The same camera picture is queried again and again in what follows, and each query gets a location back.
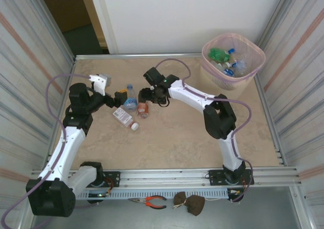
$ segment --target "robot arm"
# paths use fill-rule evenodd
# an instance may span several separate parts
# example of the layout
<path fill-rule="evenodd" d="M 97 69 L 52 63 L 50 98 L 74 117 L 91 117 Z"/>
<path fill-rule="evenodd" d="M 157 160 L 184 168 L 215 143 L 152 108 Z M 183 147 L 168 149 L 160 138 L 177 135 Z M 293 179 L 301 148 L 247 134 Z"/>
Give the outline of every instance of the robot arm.
<path fill-rule="evenodd" d="M 75 197 L 87 185 L 96 186 L 103 182 L 103 169 L 98 162 L 85 162 L 72 177 L 68 177 L 76 152 L 91 127 L 93 121 L 91 114 L 103 105 L 111 108 L 120 106 L 120 100 L 105 93 L 106 86 L 110 84 L 109 76 L 91 75 L 90 81 L 93 82 L 93 89 L 87 88 L 84 83 L 76 83 L 70 87 L 71 105 L 65 111 L 63 120 L 66 140 L 61 132 L 59 143 L 45 169 L 38 179 L 30 179 L 26 185 L 28 192 L 49 171 L 51 172 L 44 183 L 28 196 L 34 215 L 68 217 L 74 210 Z M 60 155 L 62 143 L 65 143 L 65 147 Z"/>
<path fill-rule="evenodd" d="M 213 138 L 218 140 L 222 155 L 225 176 L 230 184 L 235 184 L 240 179 L 246 166 L 240 157 L 235 136 L 234 149 L 231 144 L 231 135 L 235 129 L 236 116 L 228 102 L 216 102 L 207 98 L 222 98 L 226 96 L 205 94 L 186 84 L 186 87 L 205 98 L 200 98 L 187 91 L 177 76 L 169 75 L 164 77 L 154 67 L 144 74 L 144 78 L 151 85 L 151 88 L 143 89 L 143 98 L 153 101 L 153 103 L 165 104 L 168 98 L 178 99 L 195 108 L 204 116 L 206 131 Z"/>

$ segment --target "gray floor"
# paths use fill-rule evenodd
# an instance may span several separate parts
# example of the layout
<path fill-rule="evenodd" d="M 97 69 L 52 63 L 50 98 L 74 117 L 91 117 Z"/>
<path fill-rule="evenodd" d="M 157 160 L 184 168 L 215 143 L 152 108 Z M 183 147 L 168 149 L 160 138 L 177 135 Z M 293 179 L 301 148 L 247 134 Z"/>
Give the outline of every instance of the gray floor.
<path fill-rule="evenodd" d="M 65 32 L 63 36 L 75 56 L 103 54 L 92 24 Z"/>
<path fill-rule="evenodd" d="M 56 217 L 44 228 L 300 228 L 289 188 L 251 188 L 240 204 L 227 200 L 206 201 L 197 217 L 189 214 L 184 206 L 172 209 L 173 200 L 160 204 L 166 204 L 167 208 L 154 210 L 131 201 L 105 201 L 99 207 L 75 209 L 69 218 Z M 44 219 L 39 216 L 34 224 Z"/>

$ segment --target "orange-handled pliers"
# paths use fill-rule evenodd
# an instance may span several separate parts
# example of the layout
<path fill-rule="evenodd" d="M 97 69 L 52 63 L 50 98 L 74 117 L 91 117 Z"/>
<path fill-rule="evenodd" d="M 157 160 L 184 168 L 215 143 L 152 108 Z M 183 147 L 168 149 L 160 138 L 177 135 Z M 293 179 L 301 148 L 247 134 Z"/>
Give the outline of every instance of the orange-handled pliers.
<path fill-rule="evenodd" d="M 166 205 L 153 205 L 151 204 L 149 201 L 153 200 L 153 199 L 161 199 L 161 200 L 167 200 L 165 197 L 160 196 L 160 195 L 154 195 L 154 196 L 150 196 L 150 197 L 146 197 L 145 199 L 141 199 L 141 198 L 132 198 L 132 199 L 128 199 L 130 201 L 134 201 L 136 203 L 145 203 L 146 206 L 149 206 L 153 209 L 156 210 L 162 210 L 165 209 L 167 206 Z"/>

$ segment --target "beige tabletop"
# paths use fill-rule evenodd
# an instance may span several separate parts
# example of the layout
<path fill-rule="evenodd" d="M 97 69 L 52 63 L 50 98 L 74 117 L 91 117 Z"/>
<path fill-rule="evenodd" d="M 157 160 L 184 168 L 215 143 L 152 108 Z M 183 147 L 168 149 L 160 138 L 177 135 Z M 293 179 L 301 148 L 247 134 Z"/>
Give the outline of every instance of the beige tabletop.
<path fill-rule="evenodd" d="M 135 92 L 149 87 L 143 74 L 162 59 L 105 59 L 78 60 L 75 73 L 106 73 L 112 82 L 106 88 L 108 94 L 132 84 Z M 189 85 L 199 88 L 199 58 L 183 58 L 192 70 Z M 187 70 L 178 62 L 164 62 L 159 71 L 165 76 L 174 74 L 180 78 Z M 72 83 L 90 82 L 73 78 Z M 252 81 L 239 100 L 246 102 L 253 111 L 250 123 L 237 133 L 236 140 L 243 158 L 253 166 L 278 166 L 275 149 L 263 113 L 259 95 Z M 245 107 L 232 104 L 237 116 L 236 127 L 242 124 L 248 112 Z M 84 161 L 101 162 L 104 169 L 158 169 L 158 168 L 208 168 L 221 167 L 222 155 L 217 140 L 205 130 L 200 112 L 178 100 L 172 100 L 167 108 L 149 104 L 149 117 L 141 119 L 131 113 L 139 128 L 132 131 L 120 124 L 112 115 L 116 108 L 102 107 L 93 114 L 90 131 L 81 145 L 72 169 Z"/>

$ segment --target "green plastic bottle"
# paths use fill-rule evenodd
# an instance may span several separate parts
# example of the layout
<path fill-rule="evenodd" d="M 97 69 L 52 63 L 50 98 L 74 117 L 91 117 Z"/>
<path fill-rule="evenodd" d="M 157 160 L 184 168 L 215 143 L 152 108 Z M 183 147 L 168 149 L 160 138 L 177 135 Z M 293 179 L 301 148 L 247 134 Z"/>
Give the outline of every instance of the green plastic bottle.
<path fill-rule="evenodd" d="M 218 48 L 211 48 L 208 56 L 209 58 L 218 63 L 224 63 L 229 61 L 229 53 Z"/>

